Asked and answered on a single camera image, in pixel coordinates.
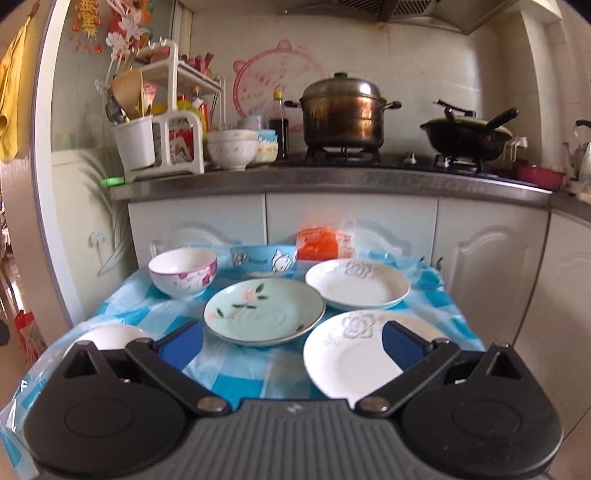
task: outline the metal screw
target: metal screw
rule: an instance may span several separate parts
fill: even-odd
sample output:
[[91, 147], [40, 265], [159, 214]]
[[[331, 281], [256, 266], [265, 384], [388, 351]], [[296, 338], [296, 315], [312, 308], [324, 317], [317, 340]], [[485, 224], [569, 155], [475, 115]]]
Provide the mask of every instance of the metal screw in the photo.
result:
[[390, 406], [390, 402], [383, 397], [367, 397], [361, 401], [360, 406], [365, 411], [379, 413], [386, 411]]
[[220, 397], [203, 397], [197, 402], [197, 408], [208, 413], [220, 413], [227, 405], [228, 402]]

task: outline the yellow cloth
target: yellow cloth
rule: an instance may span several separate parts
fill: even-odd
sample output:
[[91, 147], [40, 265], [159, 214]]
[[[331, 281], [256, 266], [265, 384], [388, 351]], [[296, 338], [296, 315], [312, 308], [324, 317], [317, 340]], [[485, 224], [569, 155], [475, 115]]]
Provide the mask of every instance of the yellow cloth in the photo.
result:
[[17, 110], [27, 21], [0, 62], [0, 160], [10, 162], [18, 152]]

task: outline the pink wall sticker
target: pink wall sticker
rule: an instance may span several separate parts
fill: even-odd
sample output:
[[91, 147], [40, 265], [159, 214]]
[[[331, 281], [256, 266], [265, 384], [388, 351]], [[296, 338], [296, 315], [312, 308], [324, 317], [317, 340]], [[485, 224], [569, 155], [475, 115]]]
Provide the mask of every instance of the pink wall sticker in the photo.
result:
[[[323, 78], [323, 69], [302, 48], [294, 48], [287, 39], [277, 48], [262, 51], [250, 60], [237, 60], [233, 64], [236, 80], [232, 91], [234, 107], [244, 118], [265, 113], [273, 102], [273, 91], [281, 88], [286, 100], [299, 100], [304, 89]], [[301, 114], [290, 116], [290, 131], [301, 132]]]

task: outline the blue checkered tablecloth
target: blue checkered tablecloth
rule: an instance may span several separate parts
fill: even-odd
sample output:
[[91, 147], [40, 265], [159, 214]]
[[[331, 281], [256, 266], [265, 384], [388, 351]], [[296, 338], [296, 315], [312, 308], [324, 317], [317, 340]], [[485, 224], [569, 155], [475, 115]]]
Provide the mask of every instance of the blue checkered tablecloth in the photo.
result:
[[[457, 306], [444, 291], [439, 274], [419, 261], [388, 262], [411, 279], [409, 295], [393, 310], [413, 314], [432, 323], [466, 350], [484, 350]], [[302, 280], [304, 271], [292, 277]], [[33, 402], [46, 385], [68, 346], [84, 333], [107, 323], [136, 325], [160, 339], [188, 320], [202, 321], [207, 301], [218, 291], [242, 280], [236, 270], [220, 270], [212, 285], [198, 298], [172, 300], [154, 287], [141, 268], [101, 305], [96, 316], [65, 334], [45, 351], [21, 381], [13, 400], [0, 413], [0, 437], [20, 480], [37, 475], [22, 438], [22, 425]], [[328, 308], [323, 320], [338, 314]], [[319, 398], [304, 368], [302, 350], [307, 336], [272, 348], [227, 343], [205, 332], [202, 351], [184, 373], [234, 407], [242, 398]]]

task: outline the flower painted plate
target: flower painted plate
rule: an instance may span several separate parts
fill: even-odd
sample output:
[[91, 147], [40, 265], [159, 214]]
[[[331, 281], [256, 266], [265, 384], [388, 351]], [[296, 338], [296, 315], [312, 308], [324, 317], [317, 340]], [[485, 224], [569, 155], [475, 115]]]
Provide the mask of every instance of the flower painted plate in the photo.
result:
[[315, 265], [306, 283], [339, 310], [388, 309], [410, 292], [410, 281], [388, 265], [339, 258]]
[[289, 342], [322, 318], [322, 296], [285, 278], [246, 280], [215, 294], [205, 306], [205, 325], [218, 337], [248, 346]]
[[397, 312], [357, 310], [332, 317], [318, 325], [304, 345], [304, 365], [318, 389], [329, 398], [346, 398], [353, 408], [418, 361], [405, 359], [412, 361], [403, 365], [399, 360], [398, 365], [391, 358], [404, 353], [397, 342], [401, 334], [388, 324], [392, 321], [427, 341], [445, 337], [425, 320]]

